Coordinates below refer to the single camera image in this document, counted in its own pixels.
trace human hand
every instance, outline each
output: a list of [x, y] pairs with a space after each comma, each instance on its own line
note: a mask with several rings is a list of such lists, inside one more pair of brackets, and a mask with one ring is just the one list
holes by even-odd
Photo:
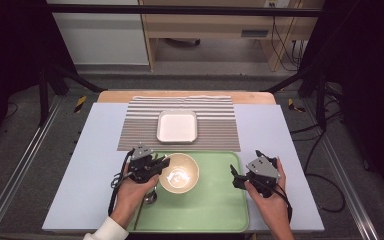
[[122, 228], [127, 229], [145, 194], [157, 183], [158, 175], [154, 175], [148, 182], [141, 184], [126, 178], [120, 185], [114, 211], [110, 217]]
[[[280, 187], [286, 191], [286, 175], [280, 159], [277, 160], [277, 170], [281, 178], [275, 189], [282, 193], [283, 191]], [[275, 239], [294, 239], [289, 225], [287, 204], [283, 198], [276, 193], [273, 193], [268, 198], [263, 198], [249, 181], [245, 182], [245, 187]]]

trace white plate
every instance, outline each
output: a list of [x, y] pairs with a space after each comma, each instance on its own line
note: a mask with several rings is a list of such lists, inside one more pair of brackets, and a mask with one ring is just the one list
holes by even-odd
[[196, 114], [190, 110], [168, 110], [158, 118], [157, 139], [163, 143], [191, 143], [198, 135]]

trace metal rail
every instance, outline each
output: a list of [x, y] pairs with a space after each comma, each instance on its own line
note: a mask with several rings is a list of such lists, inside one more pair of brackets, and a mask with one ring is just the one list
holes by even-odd
[[11, 204], [11, 201], [14, 198], [18, 188], [20, 187], [23, 178], [27, 173], [27, 170], [29, 169], [30, 164], [33, 162], [33, 159], [39, 150], [39, 147], [42, 144], [42, 141], [45, 138], [52, 124], [52, 121], [55, 119], [58, 109], [64, 99], [65, 97], [63, 96], [55, 96], [53, 104], [49, 110], [48, 119], [37, 129], [33, 139], [23, 154], [23, 157], [21, 158], [7, 185], [2, 191], [0, 195], [0, 222], [9, 205]]
[[[304, 99], [303, 103], [305, 105], [305, 108], [309, 110], [308, 113], [311, 119], [316, 124], [317, 121], [314, 114], [315, 110], [313, 104], [309, 103], [307, 99]], [[372, 221], [370, 220], [370, 217], [363, 206], [363, 203], [361, 202], [357, 192], [355, 191], [353, 184], [345, 173], [345, 170], [342, 167], [342, 164], [339, 161], [339, 158], [336, 155], [332, 144], [330, 143], [327, 133], [324, 134], [322, 143], [328, 155], [329, 164], [333, 170], [333, 173], [335, 174], [336, 180], [338, 181], [339, 186], [341, 186], [344, 191], [348, 208], [352, 216], [354, 217], [354, 221], [357, 224], [358, 229], [360, 230], [361, 236], [365, 240], [378, 240], [379, 236], [376, 232], [376, 229], [374, 228]]]

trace beige bowl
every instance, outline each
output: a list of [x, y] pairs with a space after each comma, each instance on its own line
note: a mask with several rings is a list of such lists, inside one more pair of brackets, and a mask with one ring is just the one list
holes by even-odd
[[198, 164], [191, 156], [183, 153], [173, 153], [168, 157], [170, 165], [160, 175], [161, 185], [176, 194], [191, 190], [198, 182]]

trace table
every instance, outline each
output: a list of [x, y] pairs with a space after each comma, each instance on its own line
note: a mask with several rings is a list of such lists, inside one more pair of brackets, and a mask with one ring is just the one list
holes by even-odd
[[[322, 9], [324, 0], [275, 1], [277, 8]], [[161, 6], [225, 6], [225, 7], [269, 7], [269, 1], [260, 0], [140, 0], [140, 5]], [[283, 43], [290, 40], [309, 40], [317, 18], [277, 17], [273, 43], [271, 32], [273, 18], [269, 16], [193, 16], [143, 14], [144, 36], [149, 64], [154, 69], [158, 40], [176, 39], [257, 39], [271, 71], [277, 71], [286, 49]]]
[[[127, 102], [133, 96], [220, 96], [232, 97], [244, 161], [255, 159], [259, 149], [268, 156], [279, 156], [288, 176], [286, 191], [294, 208], [291, 228], [295, 232], [323, 231], [323, 223], [305, 179], [289, 131], [275, 99], [270, 93], [226, 91], [106, 91], [94, 104], [76, 150], [55, 196], [44, 230], [56, 232], [93, 232], [106, 217], [111, 189], [109, 182], [126, 152], [114, 151], [124, 119]], [[247, 195], [250, 223], [246, 232], [268, 231]]]

